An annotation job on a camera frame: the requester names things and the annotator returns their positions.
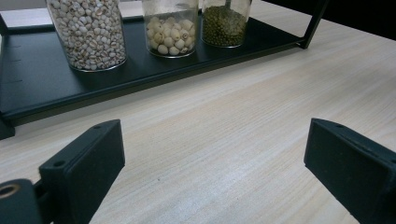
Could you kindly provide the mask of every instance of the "wooden table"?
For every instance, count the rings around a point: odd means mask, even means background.
[[[250,15],[295,35],[310,19],[258,0]],[[120,119],[126,166],[92,223],[357,223],[304,167],[310,120],[395,150],[395,111],[396,42],[322,21],[309,49],[19,126],[0,141],[0,182],[36,182],[57,151]]]

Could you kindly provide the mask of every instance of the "glass jar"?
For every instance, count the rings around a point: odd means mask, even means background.
[[[195,52],[198,0],[142,0],[147,49],[178,58]]]
[[[244,43],[251,0],[204,0],[202,40],[212,46],[233,48]]]
[[[126,61],[119,0],[46,0],[69,65],[103,71]]]

